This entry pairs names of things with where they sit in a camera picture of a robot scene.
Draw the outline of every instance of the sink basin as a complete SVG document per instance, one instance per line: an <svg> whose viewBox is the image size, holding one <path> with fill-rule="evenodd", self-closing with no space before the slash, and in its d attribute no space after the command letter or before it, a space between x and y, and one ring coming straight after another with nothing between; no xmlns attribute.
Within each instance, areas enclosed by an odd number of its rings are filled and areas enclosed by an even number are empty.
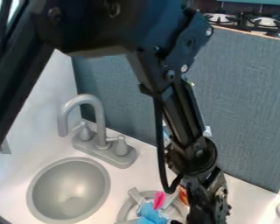
<svg viewBox="0 0 280 224"><path fill-rule="evenodd" d="M48 165L36 175L28 189L27 204L44 223L76 223L94 214L109 191L109 174L101 164L70 157Z"/></svg>

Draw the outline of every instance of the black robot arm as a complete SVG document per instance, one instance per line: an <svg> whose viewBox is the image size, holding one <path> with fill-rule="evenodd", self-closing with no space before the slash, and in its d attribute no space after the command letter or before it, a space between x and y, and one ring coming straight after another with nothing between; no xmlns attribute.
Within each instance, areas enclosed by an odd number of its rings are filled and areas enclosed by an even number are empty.
<svg viewBox="0 0 280 224"><path fill-rule="evenodd" d="M217 150L202 135L193 89L183 77L213 34L200 13L186 0L23 1L6 26L10 1L0 13L0 143L54 48L84 57L126 54L140 90L154 101L164 190L186 189L188 223L226 223L228 190ZM171 131L166 149L162 119ZM177 174L171 185L165 163Z"/></svg>

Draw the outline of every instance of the faucet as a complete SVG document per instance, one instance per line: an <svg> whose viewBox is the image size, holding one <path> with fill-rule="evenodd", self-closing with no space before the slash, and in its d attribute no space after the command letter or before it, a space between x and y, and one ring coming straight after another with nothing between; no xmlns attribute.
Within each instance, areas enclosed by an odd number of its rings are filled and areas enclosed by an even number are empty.
<svg viewBox="0 0 280 224"><path fill-rule="evenodd" d="M104 117L104 109L101 101L91 94L79 94L72 100L68 101L59 111L58 115L58 132L61 137L68 135L68 123L67 118L69 113L81 104L89 104L94 108L95 121L97 124L97 145L100 150L106 150L110 143L106 138L106 122Z"/></svg>

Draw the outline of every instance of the pink toy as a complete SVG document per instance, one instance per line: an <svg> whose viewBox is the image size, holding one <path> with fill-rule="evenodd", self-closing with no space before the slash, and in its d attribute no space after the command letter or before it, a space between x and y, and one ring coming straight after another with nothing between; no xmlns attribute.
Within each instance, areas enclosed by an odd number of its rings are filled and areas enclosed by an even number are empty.
<svg viewBox="0 0 280 224"><path fill-rule="evenodd" d="M164 204L165 198L164 192L156 192L153 199L153 210L158 210Z"/></svg>

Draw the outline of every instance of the black cable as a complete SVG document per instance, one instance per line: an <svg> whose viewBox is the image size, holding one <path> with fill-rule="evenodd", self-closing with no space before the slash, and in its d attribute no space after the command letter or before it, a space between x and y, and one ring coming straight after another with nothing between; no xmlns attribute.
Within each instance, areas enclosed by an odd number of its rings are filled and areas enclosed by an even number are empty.
<svg viewBox="0 0 280 224"><path fill-rule="evenodd" d="M163 120L162 120L162 109L161 104L157 99L153 100L154 110L155 110L155 125L156 125L156 139L157 139L157 164L158 172L161 179L161 184L166 193L172 194L177 189L180 180L183 178L182 175L178 175L171 183L168 185L167 174L165 169L165 149L164 149L164 137L163 137Z"/></svg>

